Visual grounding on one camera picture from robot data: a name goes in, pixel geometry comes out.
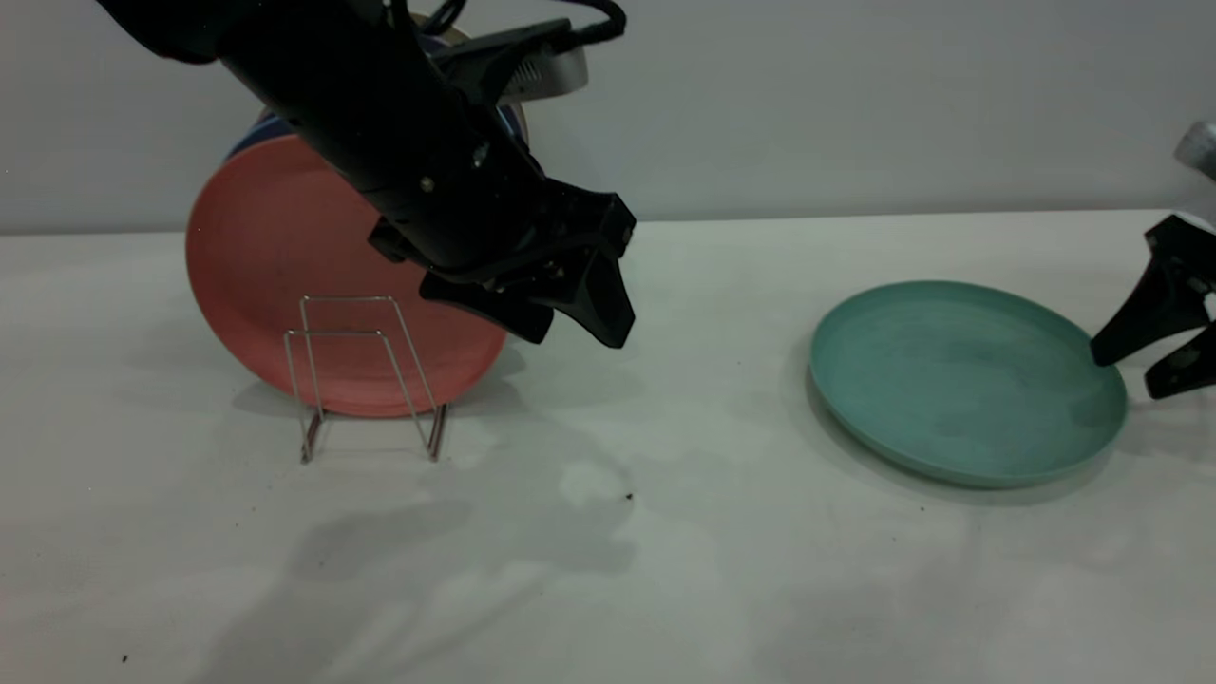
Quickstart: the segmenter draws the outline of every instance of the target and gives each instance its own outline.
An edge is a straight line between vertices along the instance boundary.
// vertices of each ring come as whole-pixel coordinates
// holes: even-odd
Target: red plate
[[[389,263],[367,243],[378,218],[294,135],[229,159],[198,196],[186,236],[190,286],[220,342],[254,375],[291,393],[283,332],[302,327],[300,297],[390,295],[401,305],[435,402],[467,392],[494,365],[506,331],[422,301],[424,270]],[[314,302],[309,324],[313,330],[384,331],[415,405],[430,408],[390,304]],[[313,351],[327,410],[409,414],[379,338],[314,337]],[[293,355],[300,394],[315,404],[303,340]]]

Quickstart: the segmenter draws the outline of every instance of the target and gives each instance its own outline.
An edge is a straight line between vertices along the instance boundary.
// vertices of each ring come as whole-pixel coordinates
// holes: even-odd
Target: cable
[[[625,10],[613,0],[558,0],[572,5],[592,7],[608,15],[608,19],[597,24],[580,28],[574,32],[575,45],[592,45],[614,38],[620,38],[625,33]]]
[[[570,5],[582,5],[584,7],[591,7],[593,10],[599,10],[604,15],[608,15],[607,21],[595,23],[579,30],[574,32],[572,49],[580,45],[593,45],[596,43],[604,43],[606,40],[612,40],[619,38],[625,33],[625,10],[620,9],[620,5],[613,0],[557,0],[558,2],[568,2]],[[447,32],[460,18],[461,12],[465,11],[465,5],[468,0],[445,0],[443,5],[439,6],[427,21],[422,22],[420,28],[421,33],[424,35],[441,35]],[[407,19],[409,17],[398,16],[398,5],[393,4],[393,24],[402,26],[400,21]]]
[[[446,0],[422,22],[420,30],[423,35],[443,35],[456,23],[460,13],[465,11],[466,2],[467,0]]]

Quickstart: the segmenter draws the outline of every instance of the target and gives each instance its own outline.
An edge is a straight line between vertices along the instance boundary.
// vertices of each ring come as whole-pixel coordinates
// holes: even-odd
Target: green plate
[[[832,413],[883,456],[968,487],[1021,487],[1100,455],[1127,417],[1090,336],[1007,292],[961,282],[878,287],[815,331]]]

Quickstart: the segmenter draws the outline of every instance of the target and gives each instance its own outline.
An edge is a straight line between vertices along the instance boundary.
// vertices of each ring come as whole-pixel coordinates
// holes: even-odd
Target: white wall
[[[557,178],[643,218],[1161,206],[1216,116],[1211,0],[623,0],[592,83],[529,106]],[[417,0],[416,9],[437,1]],[[255,101],[83,0],[0,10],[0,229],[180,226]],[[473,33],[567,13],[471,0]]]

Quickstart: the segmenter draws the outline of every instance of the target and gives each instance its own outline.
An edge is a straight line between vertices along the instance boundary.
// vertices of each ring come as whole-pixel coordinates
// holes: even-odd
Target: metal plate holder
[[[309,326],[308,310],[309,304],[315,302],[326,303],[387,303],[392,304],[393,312],[396,314],[396,320],[401,325],[401,332],[405,335],[405,342],[410,347],[410,355],[413,359],[413,365],[418,370],[418,377],[422,380],[422,388],[427,393],[427,400],[434,409],[434,420],[430,424],[430,433],[422,427],[422,420],[418,416],[418,411],[413,404],[413,397],[410,396],[410,388],[406,387],[405,376],[401,375],[401,364],[396,359],[396,352],[393,349],[393,344],[388,336],[384,335],[383,330],[342,330],[342,329],[326,329],[326,330],[313,330]],[[325,404],[321,399],[321,385],[317,381],[316,374],[316,359],[313,355],[313,338],[314,337],[378,337],[384,346],[384,351],[388,353],[388,360],[393,364],[393,372],[396,375],[396,382],[401,388],[401,396],[405,398],[405,404],[410,408],[410,417],[413,420],[415,427],[418,430],[418,438],[422,441],[423,448],[427,450],[427,456],[432,462],[439,460],[439,449],[443,444],[444,424],[447,421],[447,409],[449,404],[437,405],[435,398],[430,393],[430,383],[427,382],[427,374],[422,368],[422,360],[418,359],[418,349],[413,344],[413,337],[410,335],[410,327],[405,324],[405,316],[401,315],[401,305],[398,301],[387,295],[376,295],[368,297],[332,297],[332,296],[313,296],[305,295],[300,297],[300,325],[302,329],[288,330],[283,333],[283,347],[287,351],[287,366],[292,377],[292,393],[295,396],[295,409],[297,416],[300,424],[300,436],[304,439],[300,447],[300,462],[309,464],[316,456],[316,437],[321,430],[321,426],[326,421]],[[300,396],[300,383],[295,372],[295,359],[292,353],[292,342],[297,337],[304,338],[304,346],[308,349],[308,365],[309,372],[313,380],[313,393],[316,397],[316,407],[313,409],[311,417],[308,417],[308,407],[304,404],[304,399]]]

